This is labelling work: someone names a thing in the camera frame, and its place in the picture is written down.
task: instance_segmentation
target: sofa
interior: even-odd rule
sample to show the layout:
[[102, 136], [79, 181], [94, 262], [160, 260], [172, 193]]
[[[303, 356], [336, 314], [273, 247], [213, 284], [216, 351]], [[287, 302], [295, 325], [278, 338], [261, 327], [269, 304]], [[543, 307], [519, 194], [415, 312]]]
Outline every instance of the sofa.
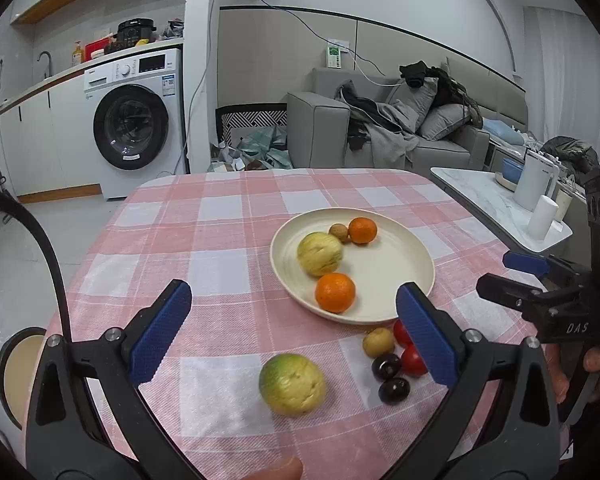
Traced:
[[[383, 85], [399, 82], [382, 76], [369, 77]], [[350, 110], [333, 97], [339, 86], [348, 80], [353, 81], [360, 97], [376, 102], [385, 102], [391, 88], [375, 85], [360, 72], [347, 70], [315, 68], [311, 78], [312, 92], [289, 92], [287, 95], [287, 143], [294, 167], [372, 168], [369, 142], [361, 150], [352, 151], [349, 148], [347, 130]], [[506, 82], [506, 85], [513, 86], [510, 82]], [[467, 90], [481, 105], [471, 89], [468, 87]], [[487, 115], [490, 115], [490, 111], [498, 114], [497, 110], [480, 108]], [[429, 177], [430, 169], [434, 167], [480, 171], [487, 155], [489, 139], [488, 133], [470, 125], [461, 126], [443, 140], [420, 139], [418, 147], [409, 156], [411, 161], [406, 162], [404, 169], [425, 177]]]

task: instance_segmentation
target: sofa armrest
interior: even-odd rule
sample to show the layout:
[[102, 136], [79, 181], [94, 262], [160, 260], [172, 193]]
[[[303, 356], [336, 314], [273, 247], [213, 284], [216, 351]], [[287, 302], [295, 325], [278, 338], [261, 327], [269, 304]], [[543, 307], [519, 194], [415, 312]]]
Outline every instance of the sofa armrest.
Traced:
[[448, 140], [462, 146], [471, 154], [467, 170], [481, 171], [489, 149], [489, 134], [474, 126], [465, 124], [454, 131]]
[[311, 92], [288, 94], [287, 146], [295, 168], [343, 168], [349, 107]]

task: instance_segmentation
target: pink and white tablecloth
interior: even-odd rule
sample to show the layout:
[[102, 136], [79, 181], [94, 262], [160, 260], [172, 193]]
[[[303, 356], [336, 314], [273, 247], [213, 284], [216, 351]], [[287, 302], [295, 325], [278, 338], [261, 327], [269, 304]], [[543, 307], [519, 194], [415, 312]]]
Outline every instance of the pink and white tablecloth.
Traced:
[[[463, 328], [519, 343], [535, 332], [520, 316], [478, 298], [494, 272], [537, 285], [502, 266], [506, 247], [442, 190], [394, 170], [273, 170], [166, 177], [135, 190], [91, 248], [68, 289], [75, 340], [124, 327], [173, 278], [193, 290], [191, 313], [154, 380], [140, 387], [189, 460], [209, 479], [239, 479], [295, 454], [314, 479], [380, 478], [445, 395], [429, 375], [406, 402], [377, 395], [364, 330], [315, 316], [276, 280], [269, 244], [289, 218], [330, 206], [376, 211], [411, 229], [435, 261], [433, 304]], [[59, 332], [54, 320], [50, 328]], [[273, 415], [257, 391], [261, 365], [279, 352], [315, 361], [327, 399], [300, 418]], [[101, 393], [102, 420], [131, 454]], [[485, 395], [460, 449], [477, 437]]]

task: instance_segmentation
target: floor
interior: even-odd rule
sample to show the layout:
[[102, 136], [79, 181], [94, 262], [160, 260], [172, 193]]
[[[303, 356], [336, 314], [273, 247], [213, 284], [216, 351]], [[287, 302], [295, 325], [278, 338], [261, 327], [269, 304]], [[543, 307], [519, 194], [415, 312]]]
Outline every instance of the floor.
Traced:
[[[28, 205], [57, 254], [65, 285], [122, 202], [102, 196]], [[0, 227], [0, 349], [29, 326], [45, 328], [57, 308], [48, 267], [33, 237], [17, 221]], [[0, 403], [0, 430], [22, 460], [20, 430]]]

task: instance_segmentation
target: dark purple fruit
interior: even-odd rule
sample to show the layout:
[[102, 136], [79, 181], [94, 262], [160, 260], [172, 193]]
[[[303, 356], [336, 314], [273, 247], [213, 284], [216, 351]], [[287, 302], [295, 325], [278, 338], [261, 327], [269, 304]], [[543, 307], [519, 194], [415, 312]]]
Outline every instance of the dark purple fruit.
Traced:
[[409, 386], [409, 381], [401, 377], [386, 381], [378, 390], [380, 400], [385, 404], [398, 404], [406, 400], [410, 392], [411, 386]]
[[382, 354], [371, 365], [373, 375], [379, 381], [393, 379], [402, 368], [402, 361], [396, 354]]

